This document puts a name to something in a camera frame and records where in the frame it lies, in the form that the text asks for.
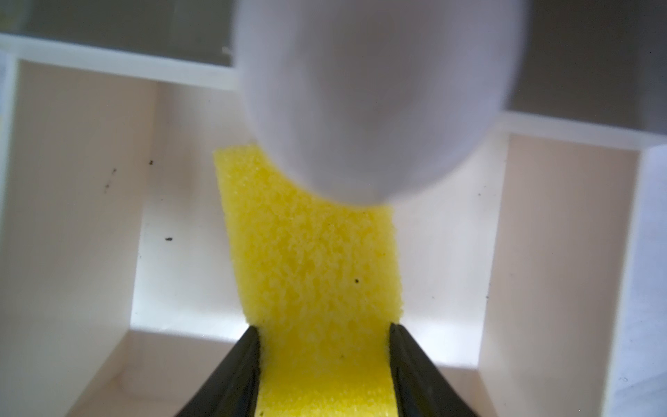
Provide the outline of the yellow sponge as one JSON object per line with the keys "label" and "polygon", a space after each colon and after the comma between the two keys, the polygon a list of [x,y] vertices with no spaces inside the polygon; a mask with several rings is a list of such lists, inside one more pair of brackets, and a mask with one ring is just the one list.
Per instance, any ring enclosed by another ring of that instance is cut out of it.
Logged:
{"label": "yellow sponge", "polygon": [[397,415],[392,210],[314,196],[255,145],[219,149],[214,163],[241,307],[260,335],[256,414]]}

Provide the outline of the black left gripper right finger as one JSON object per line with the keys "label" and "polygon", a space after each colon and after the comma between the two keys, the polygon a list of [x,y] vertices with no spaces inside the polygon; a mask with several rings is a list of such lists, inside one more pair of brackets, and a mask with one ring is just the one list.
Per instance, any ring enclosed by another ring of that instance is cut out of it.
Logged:
{"label": "black left gripper right finger", "polygon": [[390,326],[389,351],[399,416],[477,416],[404,326]]}

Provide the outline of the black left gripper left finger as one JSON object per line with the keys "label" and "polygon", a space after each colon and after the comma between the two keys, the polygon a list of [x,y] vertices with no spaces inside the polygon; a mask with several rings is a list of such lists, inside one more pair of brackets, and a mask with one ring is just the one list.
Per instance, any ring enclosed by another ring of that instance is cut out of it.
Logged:
{"label": "black left gripper left finger", "polygon": [[255,416],[261,343],[250,326],[176,417]]}

